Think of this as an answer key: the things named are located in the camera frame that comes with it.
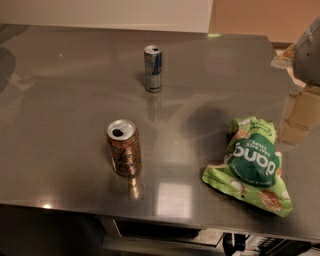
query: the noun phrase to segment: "wall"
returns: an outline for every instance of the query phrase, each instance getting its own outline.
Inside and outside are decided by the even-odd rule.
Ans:
[[[208,32],[213,0],[0,0],[4,23]]]
[[[296,42],[319,15],[319,0],[215,0],[210,32],[259,34],[272,42]]]

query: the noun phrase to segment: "can lid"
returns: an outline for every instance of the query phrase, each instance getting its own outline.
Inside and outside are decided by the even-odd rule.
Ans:
[[[112,122],[108,129],[108,136],[114,140],[127,140],[136,131],[136,125],[130,120],[119,119]]]
[[[148,54],[159,54],[162,52],[162,50],[158,45],[149,45],[144,48],[144,52]]]

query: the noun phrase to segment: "chip bag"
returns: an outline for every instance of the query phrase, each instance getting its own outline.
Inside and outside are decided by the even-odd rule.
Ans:
[[[274,147],[274,125],[255,117],[235,118],[228,135],[224,164],[208,165],[202,180],[225,194],[286,217],[292,203],[281,178],[282,156]]]

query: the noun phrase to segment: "green chip bag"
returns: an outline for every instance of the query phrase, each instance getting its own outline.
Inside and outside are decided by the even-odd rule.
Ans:
[[[224,164],[207,166],[202,180],[225,194],[286,217],[292,203],[281,178],[282,156],[274,147],[273,124],[255,117],[235,118],[228,135]]]

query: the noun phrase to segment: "soda can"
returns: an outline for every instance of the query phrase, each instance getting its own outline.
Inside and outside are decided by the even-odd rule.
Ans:
[[[149,92],[159,92],[162,87],[162,50],[157,45],[144,48],[145,86]]]
[[[107,128],[107,142],[113,169],[122,176],[132,176],[141,170],[139,132],[126,119],[112,122]]]

